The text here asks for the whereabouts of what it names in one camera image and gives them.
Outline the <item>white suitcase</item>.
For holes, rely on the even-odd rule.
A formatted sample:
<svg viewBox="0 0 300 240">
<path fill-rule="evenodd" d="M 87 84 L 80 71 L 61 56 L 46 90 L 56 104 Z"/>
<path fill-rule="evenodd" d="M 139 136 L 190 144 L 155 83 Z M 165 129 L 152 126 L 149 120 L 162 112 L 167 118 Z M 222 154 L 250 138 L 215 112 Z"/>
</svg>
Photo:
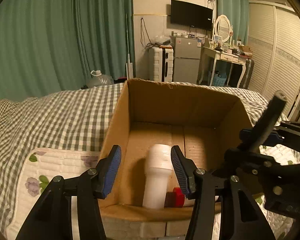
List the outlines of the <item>white suitcase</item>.
<svg viewBox="0 0 300 240">
<path fill-rule="evenodd" d="M 172 82 L 173 48 L 152 47 L 148 51 L 149 79 L 155 82 Z"/>
</svg>

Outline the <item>white dressing table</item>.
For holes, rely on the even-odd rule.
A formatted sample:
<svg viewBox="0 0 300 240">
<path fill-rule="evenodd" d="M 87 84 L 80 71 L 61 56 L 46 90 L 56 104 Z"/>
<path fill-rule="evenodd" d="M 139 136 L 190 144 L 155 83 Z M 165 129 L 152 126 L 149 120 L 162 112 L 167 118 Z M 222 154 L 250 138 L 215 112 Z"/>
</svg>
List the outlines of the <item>white dressing table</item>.
<svg viewBox="0 0 300 240">
<path fill-rule="evenodd" d="M 239 88 L 245 73 L 246 60 L 242 56 L 202 47 L 197 83 L 212 86 L 215 70 L 223 70 L 227 75 L 225 86 Z"/>
</svg>

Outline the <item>green side curtain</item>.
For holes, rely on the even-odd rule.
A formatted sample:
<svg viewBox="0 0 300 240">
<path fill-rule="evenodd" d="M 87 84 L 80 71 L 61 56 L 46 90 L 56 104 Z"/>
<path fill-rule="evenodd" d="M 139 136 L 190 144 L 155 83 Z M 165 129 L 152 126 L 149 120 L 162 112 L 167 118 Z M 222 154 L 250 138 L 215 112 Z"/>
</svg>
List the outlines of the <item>green side curtain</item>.
<svg viewBox="0 0 300 240">
<path fill-rule="evenodd" d="M 249 0 L 217 0 L 217 12 L 225 15 L 233 26 L 233 40 L 248 44 Z"/>
</svg>

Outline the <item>white louvered wardrobe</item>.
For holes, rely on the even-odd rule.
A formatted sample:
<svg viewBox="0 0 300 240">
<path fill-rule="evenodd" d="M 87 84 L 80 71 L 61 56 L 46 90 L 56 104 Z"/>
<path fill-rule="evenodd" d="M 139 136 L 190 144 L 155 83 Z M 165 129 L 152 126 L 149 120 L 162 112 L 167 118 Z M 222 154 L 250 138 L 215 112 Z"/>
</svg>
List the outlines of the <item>white louvered wardrobe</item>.
<svg viewBox="0 0 300 240">
<path fill-rule="evenodd" d="M 248 46 L 254 70 L 248 88 L 270 100 L 281 90 L 287 97 L 284 115 L 292 118 L 300 102 L 300 18 L 278 3 L 250 5 Z"/>
</svg>

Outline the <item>clear water jug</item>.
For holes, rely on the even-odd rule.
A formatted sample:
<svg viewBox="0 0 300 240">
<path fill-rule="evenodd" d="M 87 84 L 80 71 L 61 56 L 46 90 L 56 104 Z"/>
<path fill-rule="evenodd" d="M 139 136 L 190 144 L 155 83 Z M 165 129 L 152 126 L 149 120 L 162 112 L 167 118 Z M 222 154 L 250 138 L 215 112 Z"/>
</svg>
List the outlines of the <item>clear water jug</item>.
<svg viewBox="0 0 300 240">
<path fill-rule="evenodd" d="M 91 78 L 87 81 L 88 88 L 114 84 L 113 78 L 109 75 L 102 74 L 100 70 L 92 70 L 90 74 Z"/>
</svg>

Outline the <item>dark suitcase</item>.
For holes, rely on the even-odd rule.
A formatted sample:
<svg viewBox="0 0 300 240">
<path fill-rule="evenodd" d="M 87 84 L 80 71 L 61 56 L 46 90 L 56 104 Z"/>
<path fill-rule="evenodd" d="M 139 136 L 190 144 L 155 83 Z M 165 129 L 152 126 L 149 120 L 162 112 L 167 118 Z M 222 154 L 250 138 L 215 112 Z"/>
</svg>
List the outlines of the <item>dark suitcase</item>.
<svg viewBox="0 0 300 240">
<path fill-rule="evenodd" d="M 243 79 L 239 85 L 240 88 L 243 89 L 248 89 L 249 87 L 249 83 L 250 83 L 250 79 L 254 70 L 254 60 L 253 59 L 247 59 L 246 63 L 245 63 L 245 73 L 243 75 Z"/>
</svg>

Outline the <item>oval white mirror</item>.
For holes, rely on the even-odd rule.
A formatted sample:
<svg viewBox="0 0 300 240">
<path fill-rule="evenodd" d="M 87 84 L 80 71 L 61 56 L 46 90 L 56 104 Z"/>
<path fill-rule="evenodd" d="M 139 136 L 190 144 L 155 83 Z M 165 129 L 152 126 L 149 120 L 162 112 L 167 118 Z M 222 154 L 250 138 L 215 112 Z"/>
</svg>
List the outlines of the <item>oval white mirror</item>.
<svg viewBox="0 0 300 240">
<path fill-rule="evenodd" d="M 220 15 L 214 22 L 213 36 L 216 41 L 228 42 L 233 35 L 233 27 L 226 15 Z"/>
</svg>

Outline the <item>black cylindrical tube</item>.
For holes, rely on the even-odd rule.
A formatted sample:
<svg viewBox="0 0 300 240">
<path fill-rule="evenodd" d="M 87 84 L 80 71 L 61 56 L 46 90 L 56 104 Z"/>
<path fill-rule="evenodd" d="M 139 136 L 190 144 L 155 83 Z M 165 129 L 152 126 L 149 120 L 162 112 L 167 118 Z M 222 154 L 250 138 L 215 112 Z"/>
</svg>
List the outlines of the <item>black cylindrical tube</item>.
<svg viewBox="0 0 300 240">
<path fill-rule="evenodd" d="M 256 125 L 253 127 L 253 132 L 257 134 L 269 134 L 273 130 L 273 127 L 280 117 L 286 103 L 287 98 L 283 91 L 276 91 L 272 99 L 269 101 L 267 109 L 262 113 Z"/>
</svg>

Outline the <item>black wall television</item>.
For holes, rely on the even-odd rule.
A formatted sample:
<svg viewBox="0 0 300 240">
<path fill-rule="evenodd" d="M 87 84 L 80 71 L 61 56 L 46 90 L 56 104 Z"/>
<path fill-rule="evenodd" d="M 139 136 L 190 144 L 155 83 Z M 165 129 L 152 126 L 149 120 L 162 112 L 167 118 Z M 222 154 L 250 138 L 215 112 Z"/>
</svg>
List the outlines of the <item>black wall television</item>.
<svg viewBox="0 0 300 240">
<path fill-rule="evenodd" d="M 171 0 L 171 23 L 211 31 L 213 10 L 201 5 Z"/>
</svg>

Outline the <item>checkered bed sheet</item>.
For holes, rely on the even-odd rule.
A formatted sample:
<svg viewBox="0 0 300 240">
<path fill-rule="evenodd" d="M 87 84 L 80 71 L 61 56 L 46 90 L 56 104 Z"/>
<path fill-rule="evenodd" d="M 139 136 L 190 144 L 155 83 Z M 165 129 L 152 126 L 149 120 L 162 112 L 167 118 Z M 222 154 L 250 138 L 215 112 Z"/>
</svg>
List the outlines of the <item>checkered bed sheet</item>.
<svg viewBox="0 0 300 240">
<path fill-rule="evenodd" d="M 75 177 L 97 164 L 124 84 L 0 101 L 0 232 L 7 239 L 16 238 L 54 176 Z M 253 126 L 267 100 L 241 90 Z M 133 222 L 103 216 L 106 234 L 113 239 L 184 237 L 189 221 Z"/>
</svg>

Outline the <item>white mop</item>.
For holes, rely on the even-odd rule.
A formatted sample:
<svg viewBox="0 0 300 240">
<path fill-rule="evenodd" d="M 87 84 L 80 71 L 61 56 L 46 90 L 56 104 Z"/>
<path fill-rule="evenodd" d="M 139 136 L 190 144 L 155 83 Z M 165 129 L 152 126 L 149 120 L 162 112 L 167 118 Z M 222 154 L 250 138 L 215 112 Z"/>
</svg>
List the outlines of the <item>white mop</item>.
<svg viewBox="0 0 300 240">
<path fill-rule="evenodd" d="M 127 79 L 134 78 L 134 71 L 133 71 L 133 63 L 130 60 L 130 51 L 129 51 L 129 34 L 128 34 L 128 15 L 125 15 L 126 18 L 126 47 L 127 47 L 127 62 L 126 62 L 126 75 Z"/>
</svg>

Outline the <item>silver mini fridge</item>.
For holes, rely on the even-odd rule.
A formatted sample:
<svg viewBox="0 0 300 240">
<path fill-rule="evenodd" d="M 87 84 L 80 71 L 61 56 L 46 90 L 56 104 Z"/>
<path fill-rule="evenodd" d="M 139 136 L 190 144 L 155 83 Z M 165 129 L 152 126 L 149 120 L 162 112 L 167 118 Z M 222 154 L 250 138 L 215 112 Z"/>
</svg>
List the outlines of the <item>silver mini fridge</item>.
<svg viewBox="0 0 300 240">
<path fill-rule="evenodd" d="M 176 37 L 173 81 L 197 83 L 202 42 L 196 38 Z"/>
</svg>

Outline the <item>brown cardboard box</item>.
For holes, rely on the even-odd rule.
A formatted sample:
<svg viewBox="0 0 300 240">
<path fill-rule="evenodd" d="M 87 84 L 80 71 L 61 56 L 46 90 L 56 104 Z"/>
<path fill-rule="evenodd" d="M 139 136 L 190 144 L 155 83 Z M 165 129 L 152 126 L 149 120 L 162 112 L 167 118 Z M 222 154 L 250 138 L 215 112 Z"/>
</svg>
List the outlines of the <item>brown cardboard box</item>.
<svg viewBox="0 0 300 240">
<path fill-rule="evenodd" d="M 241 89 L 128 80 L 101 151 L 101 157 L 114 145 L 122 151 L 114 187 L 99 202 L 102 215 L 133 222 L 188 220 L 190 207 L 142 206 L 150 147 L 177 145 L 196 166 L 209 171 L 221 165 L 225 151 L 241 142 L 239 132 L 250 127 Z"/>
</svg>

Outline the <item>blue laundry basket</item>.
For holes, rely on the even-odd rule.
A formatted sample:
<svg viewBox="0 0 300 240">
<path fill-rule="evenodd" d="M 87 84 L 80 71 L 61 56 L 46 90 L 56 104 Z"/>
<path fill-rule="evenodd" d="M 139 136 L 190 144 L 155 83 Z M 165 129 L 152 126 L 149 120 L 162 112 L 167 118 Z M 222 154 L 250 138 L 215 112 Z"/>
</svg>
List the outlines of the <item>blue laundry basket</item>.
<svg viewBox="0 0 300 240">
<path fill-rule="evenodd" d="M 227 75 L 226 75 L 225 71 L 215 70 L 213 79 L 212 79 L 212 86 L 223 87 L 223 86 L 225 86 L 226 79 L 227 79 Z"/>
</svg>

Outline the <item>white bottle red cap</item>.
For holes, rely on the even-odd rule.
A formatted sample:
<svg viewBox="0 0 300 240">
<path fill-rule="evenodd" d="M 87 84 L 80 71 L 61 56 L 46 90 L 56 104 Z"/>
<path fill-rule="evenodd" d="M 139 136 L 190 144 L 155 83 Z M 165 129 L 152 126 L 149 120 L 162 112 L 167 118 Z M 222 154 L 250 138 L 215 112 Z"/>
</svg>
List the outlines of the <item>white bottle red cap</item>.
<svg viewBox="0 0 300 240">
<path fill-rule="evenodd" d="M 165 203 L 169 207 L 182 207 L 185 196 L 181 189 L 175 187 L 166 198 L 168 182 L 173 172 L 171 146 L 155 144 L 148 150 L 145 161 L 145 191 L 142 206 L 147 209 L 163 209 Z"/>
</svg>

